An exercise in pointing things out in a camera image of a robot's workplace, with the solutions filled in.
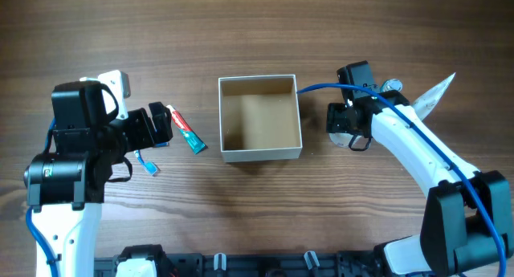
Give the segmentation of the blue mouthwash bottle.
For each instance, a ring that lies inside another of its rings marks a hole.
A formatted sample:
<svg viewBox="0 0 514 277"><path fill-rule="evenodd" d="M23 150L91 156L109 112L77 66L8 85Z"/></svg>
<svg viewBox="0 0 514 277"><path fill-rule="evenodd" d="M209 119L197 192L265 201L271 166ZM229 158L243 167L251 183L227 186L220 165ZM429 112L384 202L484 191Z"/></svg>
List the blue mouthwash bottle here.
<svg viewBox="0 0 514 277"><path fill-rule="evenodd" d="M399 79L388 79L386 80L381 88L380 92L398 91L403 89L403 84Z"/></svg>

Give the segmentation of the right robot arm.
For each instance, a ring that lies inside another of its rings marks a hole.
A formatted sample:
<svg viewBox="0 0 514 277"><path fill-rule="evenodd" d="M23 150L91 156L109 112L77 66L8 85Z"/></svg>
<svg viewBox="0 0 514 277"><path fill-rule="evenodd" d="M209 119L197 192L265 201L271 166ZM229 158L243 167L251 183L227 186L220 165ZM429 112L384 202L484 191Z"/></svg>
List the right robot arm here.
<svg viewBox="0 0 514 277"><path fill-rule="evenodd" d="M455 78L449 75L410 102L402 84L375 81L368 62L337 70L333 86L343 102L328 106L326 131L332 142L351 150L365 140L388 149L426 197L419 234L375 249L381 275L463 275L498 263L507 273L513 256L513 220L508 180L483 172L452 152L427 126L431 113Z"/></svg>

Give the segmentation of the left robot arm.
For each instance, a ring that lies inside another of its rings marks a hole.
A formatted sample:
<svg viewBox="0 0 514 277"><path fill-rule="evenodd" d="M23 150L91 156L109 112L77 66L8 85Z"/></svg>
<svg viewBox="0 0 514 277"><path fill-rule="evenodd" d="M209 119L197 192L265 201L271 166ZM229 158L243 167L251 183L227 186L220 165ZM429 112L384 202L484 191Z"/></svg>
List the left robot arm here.
<svg viewBox="0 0 514 277"><path fill-rule="evenodd" d="M120 119L104 97L112 91L97 80L56 86L54 122L44 150L24 172L26 224L37 244L38 276L92 276L104 187L116 179L112 167L133 166L126 153L170 141L172 116L160 102Z"/></svg>

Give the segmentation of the white floral squeeze tube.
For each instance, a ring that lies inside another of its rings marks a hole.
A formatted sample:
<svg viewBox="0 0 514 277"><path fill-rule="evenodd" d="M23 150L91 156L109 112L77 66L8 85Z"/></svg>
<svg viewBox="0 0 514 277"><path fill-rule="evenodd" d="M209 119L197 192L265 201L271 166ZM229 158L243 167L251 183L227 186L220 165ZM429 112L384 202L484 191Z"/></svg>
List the white floral squeeze tube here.
<svg viewBox="0 0 514 277"><path fill-rule="evenodd" d="M412 103L411 106L420 120L424 120L433 111L454 78L455 72L423 93Z"/></svg>

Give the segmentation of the white round cotton swab jar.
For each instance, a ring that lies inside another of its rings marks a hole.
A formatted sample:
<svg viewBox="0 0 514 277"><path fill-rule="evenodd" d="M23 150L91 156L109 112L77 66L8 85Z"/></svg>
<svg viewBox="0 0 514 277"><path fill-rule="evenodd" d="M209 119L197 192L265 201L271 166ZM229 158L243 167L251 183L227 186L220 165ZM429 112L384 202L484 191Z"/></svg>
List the white round cotton swab jar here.
<svg viewBox="0 0 514 277"><path fill-rule="evenodd" d="M329 133L329 138L332 143L341 148L348 148L350 141L353 139L353 134L350 133Z"/></svg>

